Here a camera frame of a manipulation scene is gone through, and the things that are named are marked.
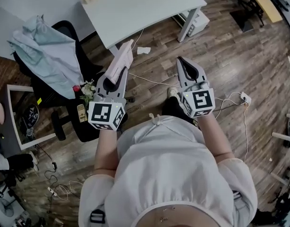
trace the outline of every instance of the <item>paper scrap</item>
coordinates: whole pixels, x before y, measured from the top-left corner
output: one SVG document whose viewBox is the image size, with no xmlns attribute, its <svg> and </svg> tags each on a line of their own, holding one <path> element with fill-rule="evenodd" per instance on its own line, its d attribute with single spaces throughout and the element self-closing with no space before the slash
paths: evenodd
<svg viewBox="0 0 290 227">
<path fill-rule="evenodd" d="M 151 47 L 138 47 L 136 53 L 138 55 L 143 54 L 143 53 L 148 54 L 150 50 L 151 50 Z"/>
</svg>

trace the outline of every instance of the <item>fan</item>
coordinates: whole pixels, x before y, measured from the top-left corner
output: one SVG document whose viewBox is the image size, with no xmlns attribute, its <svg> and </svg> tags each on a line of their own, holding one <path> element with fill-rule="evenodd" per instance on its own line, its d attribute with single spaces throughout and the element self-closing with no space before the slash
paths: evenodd
<svg viewBox="0 0 290 227">
<path fill-rule="evenodd" d="M 6 201 L 5 199 L 0 199 L 0 210 L 5 216 L 12 217 L 14 215 L 14 210 L 13 210 L 13 207 L 11 206 L 11 204 L 14 201 L 10 203 L 9 201 Z"/>
</svg>

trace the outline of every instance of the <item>red flower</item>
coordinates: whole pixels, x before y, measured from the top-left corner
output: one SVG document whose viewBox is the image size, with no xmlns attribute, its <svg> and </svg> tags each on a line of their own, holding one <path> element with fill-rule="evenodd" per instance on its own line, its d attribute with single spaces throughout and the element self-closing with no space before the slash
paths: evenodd
<svg viewBox="0 0 290 227">
<path fill-rule="evenodd" d="M 78 92 L 78 91 L 80 91 L 80 86 L 73 86 L 73 89 L 74 89 L 74 92 Z"/>
</svg>

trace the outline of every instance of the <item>pink object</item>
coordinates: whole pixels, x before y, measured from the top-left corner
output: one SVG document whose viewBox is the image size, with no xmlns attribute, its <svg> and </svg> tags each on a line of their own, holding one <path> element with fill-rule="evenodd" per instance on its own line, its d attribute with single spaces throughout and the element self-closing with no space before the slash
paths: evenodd
<svg viewBox="0 0 290 227">
<path fill-rule="evenodd" d="M 0 103 L 0 124 L 3 124 L 5 120 L 4 108 Z"/>
<path fill-rule="evenodd" d="M 130 68 L 130 65 L 133 61 L 131 45 L 134 40 L 130 40 L 124 43 L 115 58 L 112 60 L 111 64 L 109 65 L 107 71 L 105 72 L 105 76 L 113 83 L 116 84 L 121 71 L 124 67 L 127 69 Z"/>
<path fill-rule="evenodd" d="M 80 86 L 73 86 L 73 90 L 74 90 L 74 92 L 78 92 L 78 91 L 80 91 Z"/>
</svg>

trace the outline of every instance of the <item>light blue cloth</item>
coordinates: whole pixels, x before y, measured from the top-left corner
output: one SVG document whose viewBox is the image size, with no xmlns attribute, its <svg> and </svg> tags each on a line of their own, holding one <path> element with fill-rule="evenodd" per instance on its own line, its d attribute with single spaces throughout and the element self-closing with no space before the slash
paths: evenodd
<svg viewBox="0 0 290 227">
<path fill-rule="evenodd" d="M 83 84 L 75 40 L 34 16 L 8 42 L 33 74 L 60 95 L 75 98 L 73 86 Z"/>
</svg>

